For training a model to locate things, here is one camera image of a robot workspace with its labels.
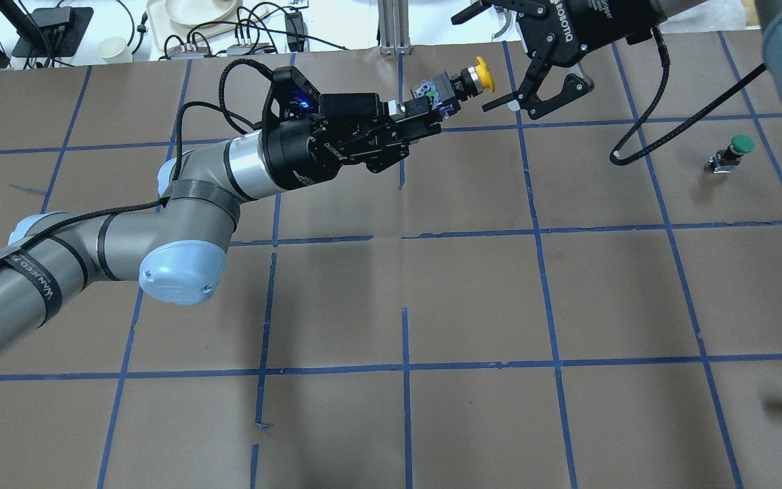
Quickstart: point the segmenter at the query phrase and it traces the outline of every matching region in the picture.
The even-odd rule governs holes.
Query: white cup
[[[109,64],[133,61],[131,50],[128,49],[126,40],[122,37],[108,37],[101,41],[96,52],[101,59]]]

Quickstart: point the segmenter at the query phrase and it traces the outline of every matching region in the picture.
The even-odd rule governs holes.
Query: black stand
[[[38,10],[45,9],[35,9],[32,14],[34,15]],[[77,54],[77,47],[80,46],[80,41],[83,40],[83,34],[86,33],[86,28],[90,25],[90,19],[92,18],[94,11],[92,7],[72,7],[71,10],[74,12],[74,24],[69,25],[68,29],[65,31],[65,36],[62,38],[61,43],[59,43],[58,49],[55,46],[50,46],[54,48],[54,58],[74,56]],[[44,34],[48,33],[47,29],[41,29],[41,31],[43,31]],[[32,46],[32,44],[22,36],[16,42],[16,46],[14,46],[12,52],[12,58],[46,58],[46,56],[47,52],[46,49],[44,49],[43,44],[41,44],[41,46]]]

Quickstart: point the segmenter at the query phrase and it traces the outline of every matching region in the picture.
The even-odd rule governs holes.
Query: yellow knob
[[[497,90],[494,84],[494,76],[491,75],[491,69],[487,67],[487,63],[481,56],[475,56],[475,72],[479,75],[481,80],[481,86],[488,90],[488,92],[494,93]]]

